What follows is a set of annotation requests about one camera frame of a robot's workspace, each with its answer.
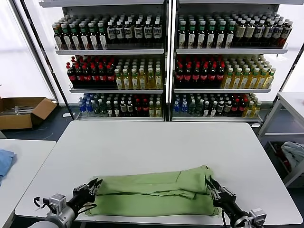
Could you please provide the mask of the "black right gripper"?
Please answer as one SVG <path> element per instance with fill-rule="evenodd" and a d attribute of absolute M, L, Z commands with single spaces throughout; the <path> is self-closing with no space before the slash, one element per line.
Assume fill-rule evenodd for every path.
<path fill-rule="evenodd" d="M 245 211 L 242 211 L 240 207 L 236 204 L 235 193 L 231 192 L 224 186 L 221 186 L 218 181 L 210 176 L 209 178 L 205 178 L 205 182 L 211 195 L 213 197 L 213 205 L 215 207 L 222 208 L 224 212 L 227 214 L 230 221 L 237 221 L 238 219 L 247 215 Z M 226 192 L 230 196 L 220 197 L 219 193 Z"/>

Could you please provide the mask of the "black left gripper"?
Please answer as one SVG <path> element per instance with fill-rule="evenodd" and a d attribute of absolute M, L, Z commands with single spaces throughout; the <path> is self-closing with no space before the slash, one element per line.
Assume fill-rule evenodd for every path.
<path fill-rule="evenodd" d="M 85 204 L 92 202 L 92 195 L 96 195 L 102 182 L 102 179 L 95 178 L 83 184 L 79 190 L 74 190 L 73 197 L 67 202 L 67 206 L 73 211 L 80 211 Z"/>

